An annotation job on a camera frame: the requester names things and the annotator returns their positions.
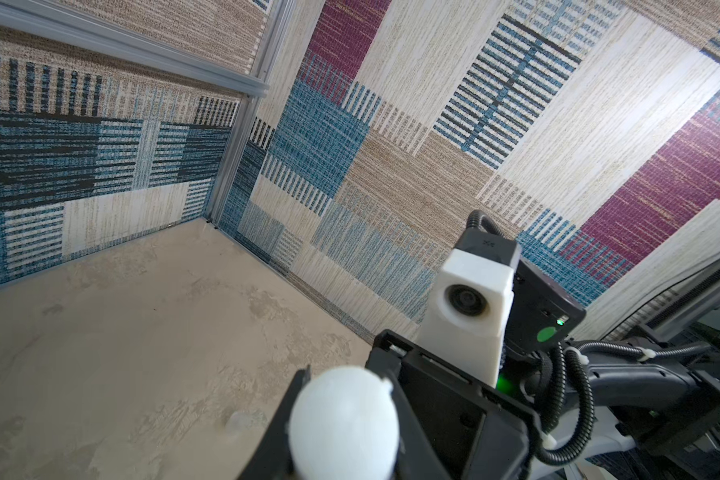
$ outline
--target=vertical metal bar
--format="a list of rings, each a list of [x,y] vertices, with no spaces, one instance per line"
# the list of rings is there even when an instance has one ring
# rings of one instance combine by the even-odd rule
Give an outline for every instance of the vertical metal bar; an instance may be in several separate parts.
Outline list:
[[[275,17],[270,14],[270,22],[267,23],[262,43],[253,62],[251,74],[268,82],[272,67],[277,60],[280,47],[286,36],[286,30],[296,5],[296,0],[273,0],[272,10],[276,8]],[[237,119],[232,127],[232,134],[227,142],[224,156],[222,157],[219,173],[216,175],[211,197],[206,208],[206,218],[218,226],[221,214],[224,211],[224,203],[235,180],[237,168],[240,166],[242,152],[246,148],[246,142],[250,135],[253,123],[256,121],[256,111],[259,108],[260,98],[246,96],[240,102],[240,110]]]

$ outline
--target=white oval object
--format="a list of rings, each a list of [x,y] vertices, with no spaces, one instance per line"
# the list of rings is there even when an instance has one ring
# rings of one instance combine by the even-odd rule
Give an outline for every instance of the white oval object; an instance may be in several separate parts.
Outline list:
[[[392,382],[358,366],[327,370],[296,398],[288,446],[305,480],[387,480],[400,426]]]

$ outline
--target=robotic arm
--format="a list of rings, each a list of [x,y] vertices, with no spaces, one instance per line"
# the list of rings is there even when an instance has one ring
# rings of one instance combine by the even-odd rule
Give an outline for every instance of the robotic arm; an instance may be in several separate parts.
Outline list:
[[[720,383],[687,363],[709,345],[566,343],[584,317],[476,210],[435,279],[416,341],[379,333],[365,370],[343,367],[342,380],[330,370],[310,382],[309,368],[299,370],[239,478],[536,479],[634,446],[675,452],[718,423]],[[336,412],[342,436],[325,443]],[[354,444],[333,453],[342,441]],[[327,447],[307,458],[300,445],[313,442]],[[333,473],[308,471],[316,461]]]

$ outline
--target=camera lens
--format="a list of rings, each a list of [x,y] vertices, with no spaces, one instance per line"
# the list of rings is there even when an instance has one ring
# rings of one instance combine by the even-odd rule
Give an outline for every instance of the camera lens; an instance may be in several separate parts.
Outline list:
[[[488,304],[485,297],[471,286],[451,285],[446,294],[457,312],[469,316],[480,315]]]

